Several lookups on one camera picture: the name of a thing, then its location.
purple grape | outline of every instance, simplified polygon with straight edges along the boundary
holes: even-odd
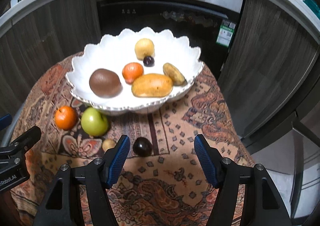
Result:
[[[152,56],[145,56],[143,64],[144,66],[153,66],[155,64],[155,59]]]

white bowl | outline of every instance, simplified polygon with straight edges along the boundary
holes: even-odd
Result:
[[[144,73],[163,74],[163,64],[171,63],[185,76],[187,84],[183,87],[174,86],[172,92],[162,98],[139,98],[131,92],[131,85],[122,77],[123,67],[130,62],[139,61],[134,52],[136,42],[141,38],[149,38],[155,45],[155,65],[145,67]],[[195,78],[202,71],[204,63],[199,61],[201,49],[191,48],[188,37],[176,38],[168,29],[156,33],[151,28],[143,28],[139,32],[124,29],[118,36],[104,35],[99,44],[88,44],[82,56],[72,59],[73,71],[66,74],[72,86],[71,94],[81,102],[108,115],[121,115],[126,112],[152,113],[166,101],[181,99],[193,85]],[[122,92],[116,97],[101,98],[95,95],[89,86],[91,74],[104,68],[115,72],[123,86]]]

tablecloth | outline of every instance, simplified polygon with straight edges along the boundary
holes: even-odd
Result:
[[[149,115],[127,113],[110,117],[111,129],[103,137],[93,138],[82,130],[80,120],[70,131],[60,130],[54,123],[54,113],[60,106],[72,106],[79,116],[86,109],[72,97],[65,79],[66,72],[72,70],[72,57],[50,68],[37,81],[12,135],[15,139],[33,125],[42,131],[41,140],[26,153],[30,180],[11,191],[21,221],[26,226],[32,225],[37,207],[62,164],[86,165],[103,156],[104,139],[117,141],[127,134],[131,147],[137,137],[146,137],[153,152],[142,158],[131,149],[118,183],[107,190],[119,225],[205,225],[217,190],[206,182],[194,150],[195,135],[202,133],[222,156],[238,164],[253,165],[207,66],[181,100],[166,103]],[[81,200],[85,223],[92,225],[84,187]],[[243,200],[241,185],[233,225],[240,222]]]

tangerine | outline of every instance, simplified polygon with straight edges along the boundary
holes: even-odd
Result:
[[[70,130],[75,126],[78,119],[76,111],[70,106],[60,107],[54,116],[54,121],[58,128]]]
[[[122,76],[127,84],[132,84],[134,80],[143,75],[143,66],[132,62],[126,64],[122,70]]]

apple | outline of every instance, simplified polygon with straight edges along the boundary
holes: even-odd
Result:
[[[107,132],[109,123],[106,115],[93,107],[89,107],[81,116],[81,126],[90,136],[99,137]]]

